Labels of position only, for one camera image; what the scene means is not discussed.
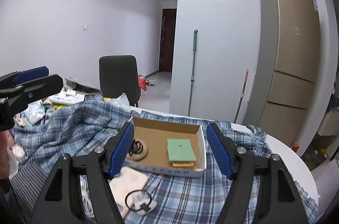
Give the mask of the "person's left hand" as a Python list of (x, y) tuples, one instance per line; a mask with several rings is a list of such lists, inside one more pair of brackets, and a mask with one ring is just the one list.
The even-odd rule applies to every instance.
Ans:
[(0, 132), (0, 179), (7, 179), (10, 175), (10, 156), (7, 148), (14, 145), (14, 138), (10, 131)]

